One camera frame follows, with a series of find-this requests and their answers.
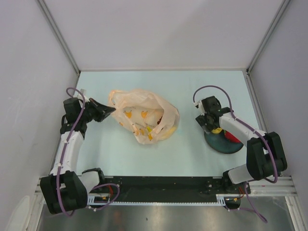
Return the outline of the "yellow fake banana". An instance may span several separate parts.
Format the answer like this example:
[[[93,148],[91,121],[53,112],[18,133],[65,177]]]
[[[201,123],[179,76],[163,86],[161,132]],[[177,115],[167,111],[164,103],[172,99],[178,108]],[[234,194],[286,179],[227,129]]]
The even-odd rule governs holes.
[[[166,140],[177,130],[177,128],[178,127],[176,127],[176,126],[173,126],[170,129],[162,128],[159,133],[154,133],[154,132],[152,132],[152,130],[150,130],[148,132],[147,136],[148,136],[149,141],[152,141],[152,140],[157,140],[157,141]]]

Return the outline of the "red fake dragon fruit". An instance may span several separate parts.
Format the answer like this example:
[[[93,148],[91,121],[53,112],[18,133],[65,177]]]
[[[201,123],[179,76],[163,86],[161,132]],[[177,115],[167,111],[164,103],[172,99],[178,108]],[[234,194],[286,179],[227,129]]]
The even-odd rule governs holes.
[[[234,135],[232,135],[230,132],[224,130],[224,136],[225,138],[232,142],[232,143],[241,143],[241,141],[239,139],[237,139]]]

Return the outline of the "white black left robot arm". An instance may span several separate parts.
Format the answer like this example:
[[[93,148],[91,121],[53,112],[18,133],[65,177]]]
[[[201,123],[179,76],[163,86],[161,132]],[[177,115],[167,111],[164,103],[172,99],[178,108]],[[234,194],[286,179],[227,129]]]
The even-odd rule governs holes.
[[[40,188],[51,214],[68,213],[85,208],[93,189],[102,192],[106,180],[100,168],[92,168],[76,174],[81,145],[87,124],[102,122],[115,108],[98,103],[93,98],[82,100],[80,96],[63,102],[65,115],[60,129],[61,140],[50,174],[41,178]]]

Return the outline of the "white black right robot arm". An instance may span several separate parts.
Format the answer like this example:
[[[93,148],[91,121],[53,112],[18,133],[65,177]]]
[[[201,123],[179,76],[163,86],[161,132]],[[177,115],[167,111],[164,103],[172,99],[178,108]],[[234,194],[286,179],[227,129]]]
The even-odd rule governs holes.
[[[195,119],[204,130],[206,143],[221,154],[234,154],[246,148],[246,163],[223,173],[222,188],[235,192],[241,183],[265,180],[287,169],[280,136],[255,129],[236,117],[229,107],[211,96],[194,103],[200,110]]]

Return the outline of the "yellow fake lemon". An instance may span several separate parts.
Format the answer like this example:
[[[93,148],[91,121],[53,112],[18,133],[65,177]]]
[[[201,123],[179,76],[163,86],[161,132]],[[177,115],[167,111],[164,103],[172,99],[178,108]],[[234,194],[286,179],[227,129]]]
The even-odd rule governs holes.
[[[221,133],[222,131],[223,131],[222,128],[216,128],[216,129],[213,129],[211,132],[212,132],[213,134],[219,134],[219,133]]]

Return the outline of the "banana print plastic bag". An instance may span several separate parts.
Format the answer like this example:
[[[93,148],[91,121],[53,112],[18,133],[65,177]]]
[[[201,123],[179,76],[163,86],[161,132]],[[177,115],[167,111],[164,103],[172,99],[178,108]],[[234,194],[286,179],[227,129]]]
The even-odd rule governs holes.
[[[180,114],[170,102],[156,93],[147,90],[113,90],[108,96],[108,105],[116,110],[111,116],[123,128],[132,132],[141,144],[153,144],[149,141],[148,132],[159,133],[162,128],[178,127]]]

